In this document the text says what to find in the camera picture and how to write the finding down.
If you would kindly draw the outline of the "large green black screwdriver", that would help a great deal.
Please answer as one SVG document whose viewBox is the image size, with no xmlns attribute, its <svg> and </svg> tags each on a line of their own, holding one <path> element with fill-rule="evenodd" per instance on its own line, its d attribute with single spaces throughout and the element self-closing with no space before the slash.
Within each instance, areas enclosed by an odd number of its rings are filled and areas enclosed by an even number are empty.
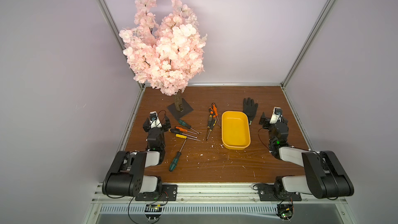
<svg viewBox="0 0 398 224">
<path fill-rule="evenodd" d="M 173 172 L 173 171 L 176 169 L 176 167 L 177 167 L 177 165 L 178 165 L 179 158 L 180 158 L 180 156 L 181 156 L 181 152 L 182 152 L 182 150 L 183 150 L 183 148 L 184 148 L 184 146 L 185 146 L 185 144 L 186 144 L 186 141 L 187 141 L 187 139 L 185 139 L 185 141 L 184 141 L 182 147 L 181 147 L 180 150 L 176 153 L 176 156 L 173 158 L 173 160 L 172 160 L 172 162 L 171 162 L 171 164 L 170 164 L 170 166 L 169 166 L 169 171 L 170 171 L 170 172 Z"/>
</svg>

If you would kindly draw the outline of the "yellow black striped screwdriver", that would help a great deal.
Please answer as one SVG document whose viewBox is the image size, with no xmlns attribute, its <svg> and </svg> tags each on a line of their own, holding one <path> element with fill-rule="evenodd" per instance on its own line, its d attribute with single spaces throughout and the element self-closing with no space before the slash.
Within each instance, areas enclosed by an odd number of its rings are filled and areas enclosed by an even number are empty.
<svg viewBox="0 0 398 224">
<path fill-rule="evenodd" d="M 213 119 L 213 115 L 210 114 L 209 117 L 208 117 L 208 121 L 207 121 L 207 134 L 210 131 L 210 126 L 211 126 L 212 119 Z"/>
</svg>

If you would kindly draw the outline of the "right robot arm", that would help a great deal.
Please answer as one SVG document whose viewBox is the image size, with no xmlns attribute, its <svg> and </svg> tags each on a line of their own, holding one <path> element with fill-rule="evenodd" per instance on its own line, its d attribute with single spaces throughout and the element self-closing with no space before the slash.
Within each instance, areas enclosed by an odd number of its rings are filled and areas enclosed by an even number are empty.
<svg viewBox="0 0 398 224">
<path fill-rule="evenodd" d="M 299 201 L 301 194 L 329 200 L 354 194 L 354 185 L 334 152 L 305 150 L 288 143 L 288 120 L 280 108 L 275 108 L 270 118 L 262 114 L 259 124 L 268 130 L 269 153 L 305 172 L 303 176 L 278 176 L 273 185 L 264 184 L 260 191 L 281 201 Z"/>
</svg>

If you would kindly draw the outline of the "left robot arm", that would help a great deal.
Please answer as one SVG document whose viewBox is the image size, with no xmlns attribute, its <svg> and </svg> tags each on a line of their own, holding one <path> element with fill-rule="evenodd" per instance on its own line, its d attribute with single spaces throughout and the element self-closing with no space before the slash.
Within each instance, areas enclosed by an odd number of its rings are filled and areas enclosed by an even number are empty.
<svg viewBox="0 0 398 224">
<path fill-rule="evenodd" d="M 102 193 L 110 198 L 133 197 L 140 201 L 163 197 L 162 179 L 145 175 L 145 168 L 161 165 L 165 157 L 165 131 L 171 128 L 167 116 L 156 112 L 143 124 L 147 147 L 144 151 L 117 152 L 102 185 Z"/>
</svg>

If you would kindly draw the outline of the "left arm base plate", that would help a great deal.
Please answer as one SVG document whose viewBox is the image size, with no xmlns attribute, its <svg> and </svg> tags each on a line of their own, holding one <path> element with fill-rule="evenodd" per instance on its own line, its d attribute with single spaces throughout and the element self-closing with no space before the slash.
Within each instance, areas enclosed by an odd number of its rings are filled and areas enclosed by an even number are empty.
<svg viewBox="0 0 398 224">
<path fill-rule="evenodd" d="M 156 201 L 176 201 L 178 185 L 163 184 L 155 192 L 139 193 L 135 198 L 136 201 L 156 202 Z"/>
</svg>

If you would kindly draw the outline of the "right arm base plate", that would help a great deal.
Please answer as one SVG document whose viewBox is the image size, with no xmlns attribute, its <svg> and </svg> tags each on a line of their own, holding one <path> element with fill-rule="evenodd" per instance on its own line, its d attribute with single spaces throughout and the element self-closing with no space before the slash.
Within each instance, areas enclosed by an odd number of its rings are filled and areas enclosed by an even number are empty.
<svg viewBox="0 0 398 224">
<path fill-rule="evenodd" d="M 282 189 L 279 185 L 271 185 L 271 184 L 255 184 L 254 190 L 257 191 L 260 201 L 284 201 L 284 202 L 299 202 L 302 201 L 302 197 L 300 194 L 287 192 Z"/>
</svg>

